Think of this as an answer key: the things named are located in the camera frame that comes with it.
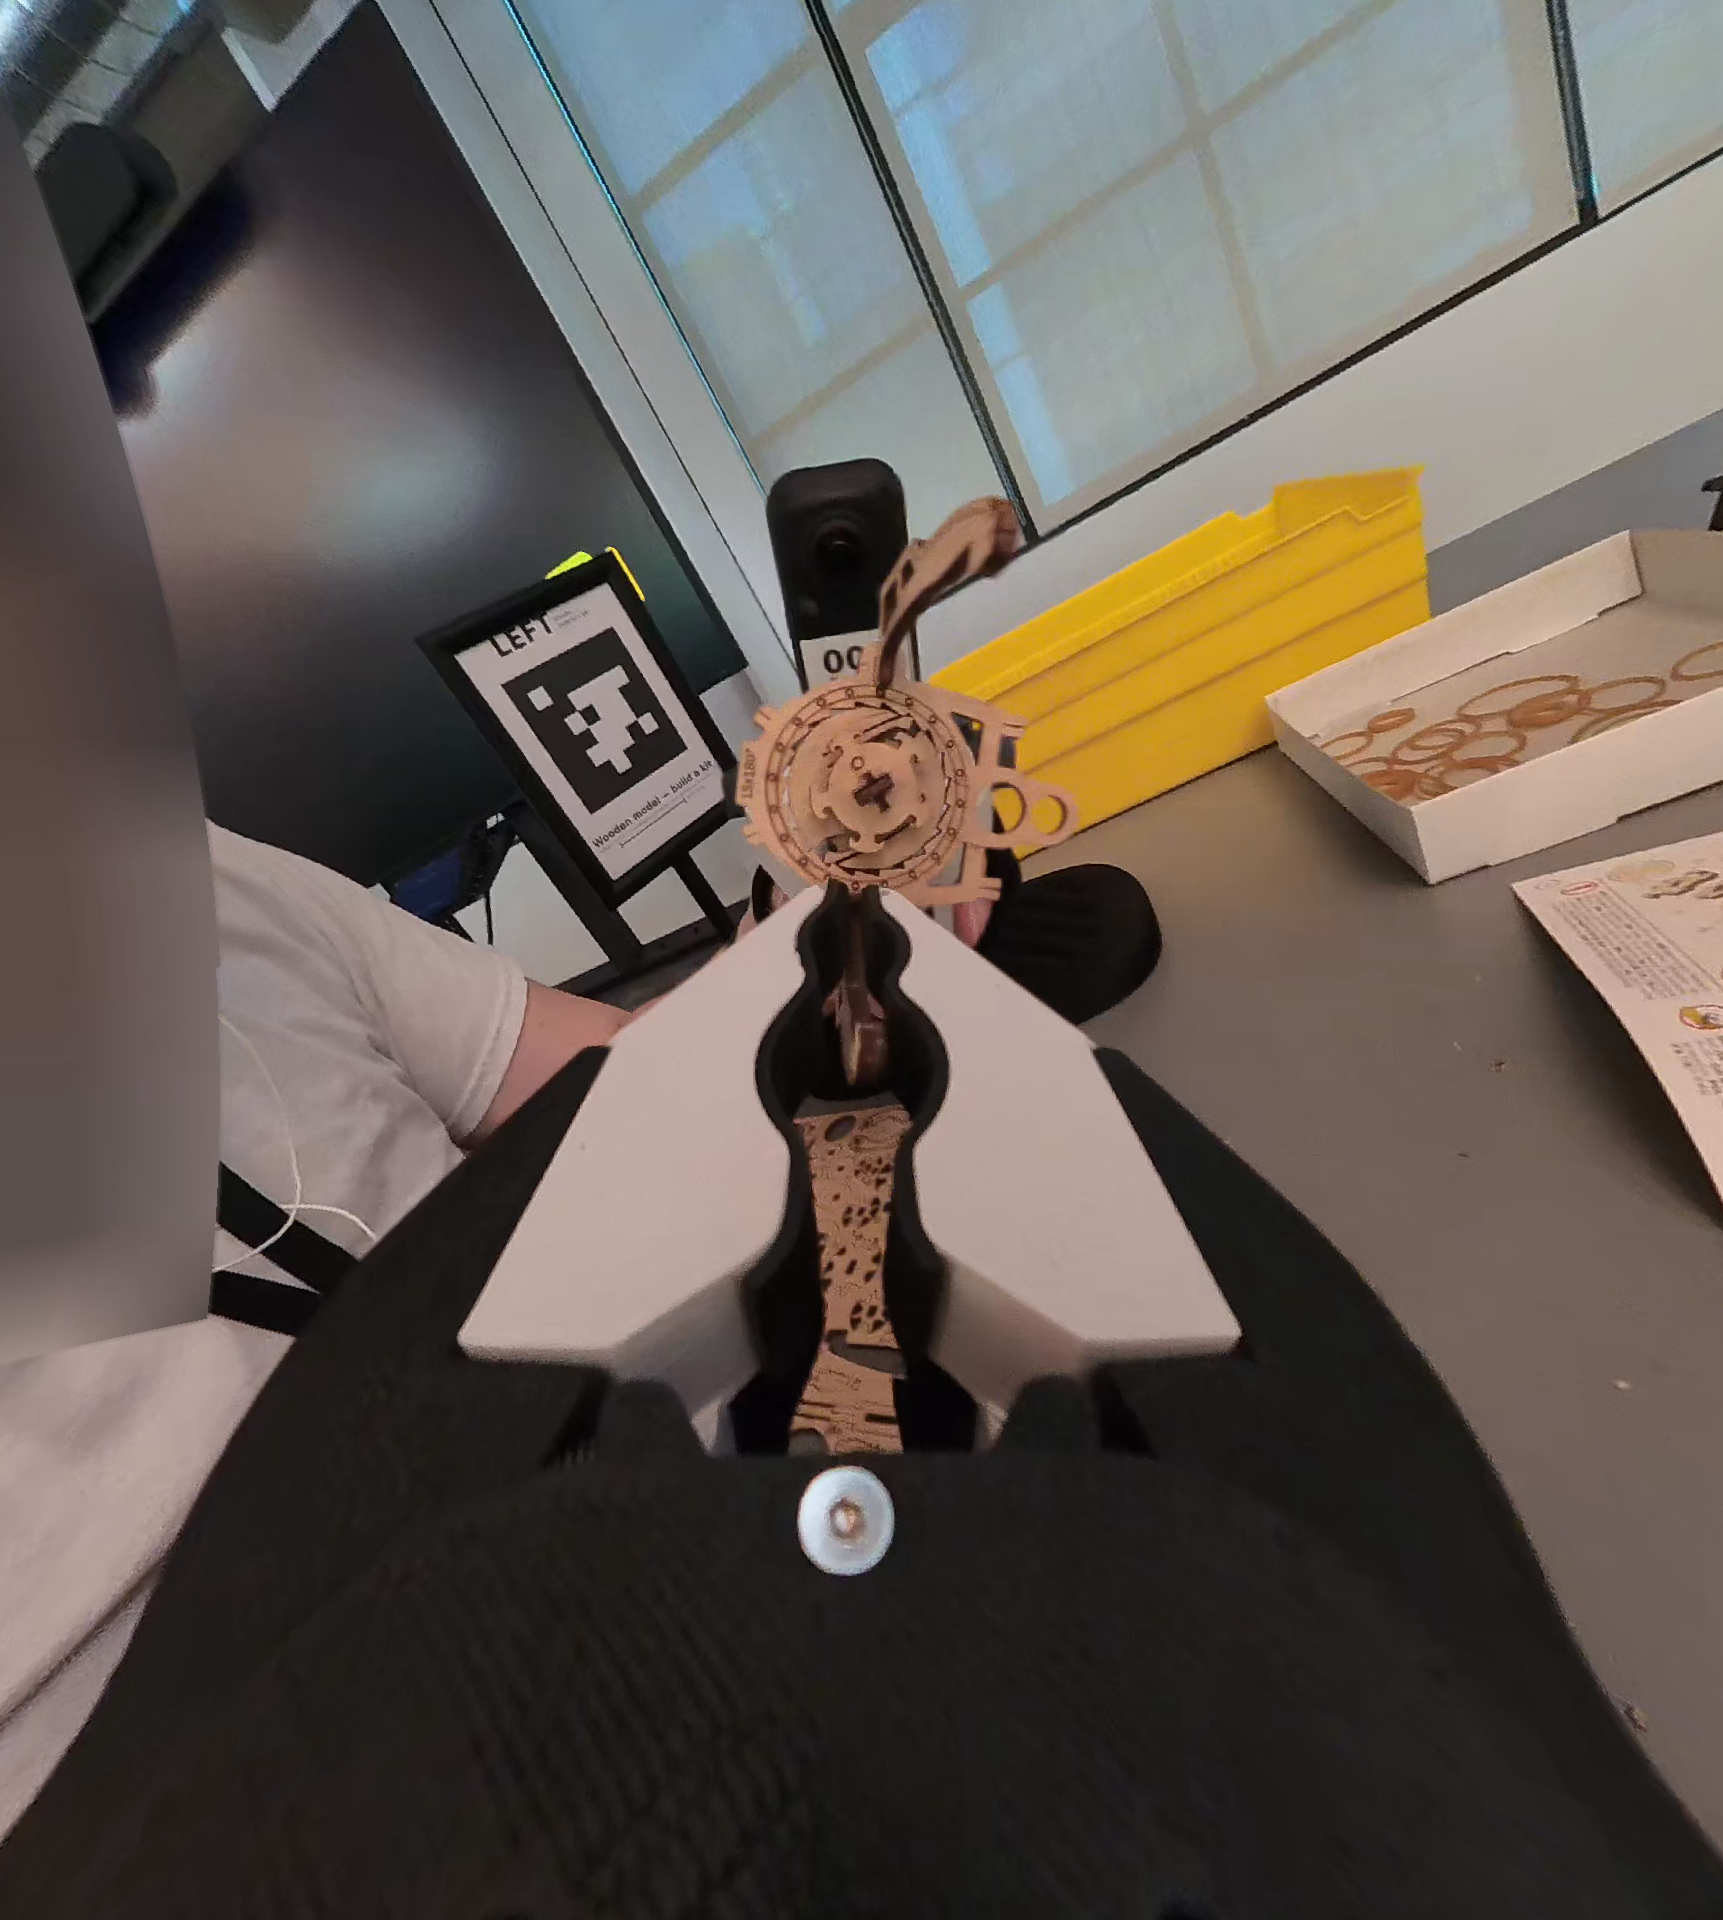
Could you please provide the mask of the yellow plastic bin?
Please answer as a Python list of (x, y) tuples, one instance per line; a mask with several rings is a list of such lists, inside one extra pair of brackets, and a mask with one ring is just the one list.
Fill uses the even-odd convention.
[(1022, 769), (1069, 789), (1098, 825), (1267, 747), (1267, 695), (1430, 619), (1418, 480), (1284, 485), (933, 680), (1022, 717)]

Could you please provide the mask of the grey framed window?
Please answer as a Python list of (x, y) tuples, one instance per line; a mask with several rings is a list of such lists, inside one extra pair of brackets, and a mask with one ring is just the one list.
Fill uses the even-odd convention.
[(1035, 550), (938, 659), (1294, 477), (1442, 550), (1723, 416), (1723, 6), (384, 6), (755, 675), (762, 495)]

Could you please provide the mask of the large black screen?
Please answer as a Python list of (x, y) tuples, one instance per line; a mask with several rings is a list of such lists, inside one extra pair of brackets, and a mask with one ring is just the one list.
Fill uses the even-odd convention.
[(91, 338), (218, 825), (378, 883), (507, 803), (415, 641), (573, 550), (743, 666), (375, 6)]

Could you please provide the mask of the wooden gear wheel model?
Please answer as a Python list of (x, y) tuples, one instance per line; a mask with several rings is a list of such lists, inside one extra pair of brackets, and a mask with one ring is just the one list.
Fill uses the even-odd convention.
[(747, 835), (795, 878), (850, 892), (886, 887), (921, 909), (992, 900), (989, 852), (1056, 846), (1079, 828), (1062, 785), (1001, 761), (1023, 721), (899, 672), (918, 613), (944, 588), (1003, 571), (1019, 545), (1006, 499), (961, 505), (889, 567), (858, 671), (755, 712), (734, 802)]

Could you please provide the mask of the framed marker sign with stand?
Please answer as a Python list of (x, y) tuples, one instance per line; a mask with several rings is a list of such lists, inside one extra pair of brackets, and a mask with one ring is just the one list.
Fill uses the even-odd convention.
[(624, 980), (646, 958), (620, 904), (668, 869), (730, 937), (694, 862), (735, 816), (730, 748), (612, 547), (415, 643), (511, 769), (516, 833)]

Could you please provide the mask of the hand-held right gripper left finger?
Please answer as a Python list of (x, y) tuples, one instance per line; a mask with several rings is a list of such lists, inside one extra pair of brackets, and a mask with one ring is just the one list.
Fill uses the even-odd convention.
[(821, 1053), (804, 890), (641, 1010), (595, 1082), (460, 1326), (481, 1362), (573, 1362), (675, 1391), (709, 1454), (778, 1334), (748, 1318), (760, 1262), (798, 1233), (795, 1111)]

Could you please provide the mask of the person in white shirt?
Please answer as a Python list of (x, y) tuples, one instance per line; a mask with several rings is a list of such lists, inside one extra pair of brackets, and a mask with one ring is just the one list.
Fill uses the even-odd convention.
[(215, 1230), (239, 1318), (0, 1364), (0, 1839), (80, 1733), (202, 1482), (306, 1315), (457, 1159), (527, 976), (490, 949), (222, 828), (220, 1159), (271, 1224)]

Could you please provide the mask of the person's left forearm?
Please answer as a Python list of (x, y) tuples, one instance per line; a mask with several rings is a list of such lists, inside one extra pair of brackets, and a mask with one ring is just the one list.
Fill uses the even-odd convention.
[(455, 1135), (457, 1148), (476, 1149), (578, 1053), (609, 1045), (635, 1017), (639, 1010), (527, 983), (522, 1025), (506, 1070), (481, 1118)]

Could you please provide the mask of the engraved wooden strip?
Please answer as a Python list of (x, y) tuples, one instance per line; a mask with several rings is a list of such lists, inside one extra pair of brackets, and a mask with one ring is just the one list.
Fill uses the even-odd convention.
[(821, 1251), (821, 1343), (791, 1417), (791, 1454), (899, 1450), (903, 1356), (886, 1311), (893, 1169), (908, 1127), (893, 1091), (811, 1098), (795, 1129)]

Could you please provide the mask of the pile of rubber bands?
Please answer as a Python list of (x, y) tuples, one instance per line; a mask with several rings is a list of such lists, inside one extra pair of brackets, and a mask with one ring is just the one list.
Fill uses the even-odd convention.
[(1569, 671), (1513, 680), (1484, 675), (1455, 702), (1426, 685), (1405, 705), (1328, 735), (1320, 748), (1379, 795), (1417, 807), (1543, 752), (1679, 708), (1712, 685), (1723, 685), (1723, 639), (1666, 659), (1659, 672), (1600, 679)]

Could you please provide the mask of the white cardboard tray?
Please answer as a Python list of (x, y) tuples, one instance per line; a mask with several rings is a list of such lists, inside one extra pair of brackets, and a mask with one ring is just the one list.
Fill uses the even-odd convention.
[(1624, 532), (1284, 685), (1265, 705), (1281, 752), (1434, 883), (1721, 784), (1723, 685), (1417, 807), (1363, 785), (1320, 742), (1426, 685), (1455, 702), (1484, 675), (1659, 672), (1714, 639), (1723, 532)]

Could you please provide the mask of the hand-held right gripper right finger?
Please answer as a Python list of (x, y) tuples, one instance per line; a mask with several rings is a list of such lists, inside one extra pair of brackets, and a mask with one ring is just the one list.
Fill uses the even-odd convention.
[(1235, 1315), (1082, 1028), (918, 909), (893, 916), (899, 985), (944, 1051), (913, 1138), (913, 1208), (944, 1266), (926, 1353), (988, 1436), (1035, 1377), (1231, 1352)]

